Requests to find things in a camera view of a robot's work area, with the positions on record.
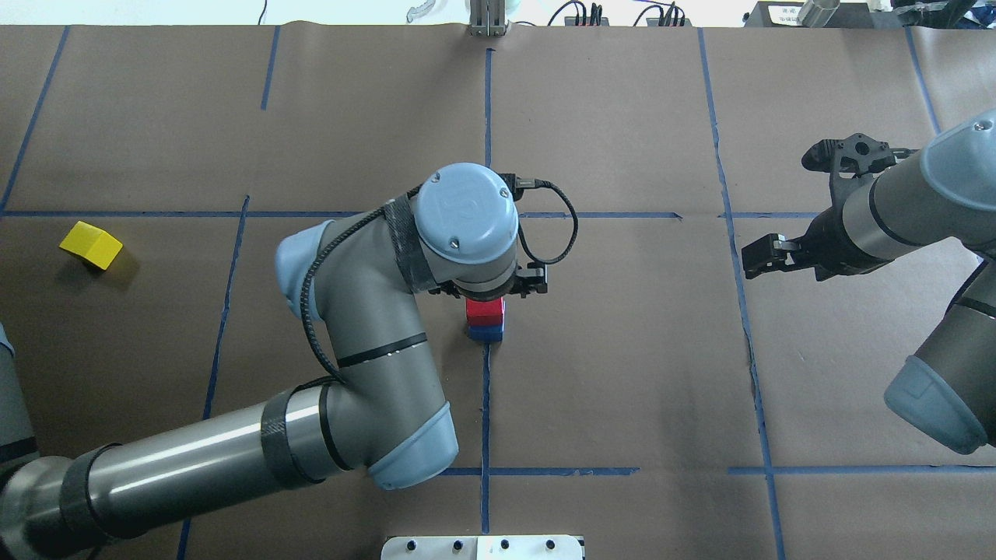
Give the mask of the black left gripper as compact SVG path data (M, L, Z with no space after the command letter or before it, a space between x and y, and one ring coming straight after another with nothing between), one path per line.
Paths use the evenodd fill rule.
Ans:
M548 267L545 264L527 264L525 268L512 264L505 272L484 282L469 282L460 279L431 288L431 295L447 295L460 299L486 303L498 300L515 292L521 298L528 295L546 294L549 291Z

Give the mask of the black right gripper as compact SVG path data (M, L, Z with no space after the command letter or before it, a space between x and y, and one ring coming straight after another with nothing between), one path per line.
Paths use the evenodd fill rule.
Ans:
M796 253L800 253L800 262L794 259ZM744 246L741 260L746 279L811 268L818 282L836 276L868 274L892 262L858 248L844 230L842 210L833 207L819 213L802 237L788 239L782 234L768 233Z

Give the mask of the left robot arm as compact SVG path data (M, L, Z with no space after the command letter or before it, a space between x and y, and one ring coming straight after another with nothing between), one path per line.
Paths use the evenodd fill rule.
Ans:
M545 291L518 202L554 182L453 163L369 212L286 237L280 291L316 373L260 404L77 457L42 455L2 337L2 557L92 558L206 513L363 469L398 490L458 456L416 297Z

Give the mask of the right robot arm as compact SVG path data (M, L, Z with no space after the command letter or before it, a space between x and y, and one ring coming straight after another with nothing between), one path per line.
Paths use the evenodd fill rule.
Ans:
M815 280L907 264L930 283L962 275L938 322L885 389L896 417L960 455L994 446L994 111L921 148L855 132L801 157L829 175L831 205L796 237L769 233L741 250L746 278L810 270Z

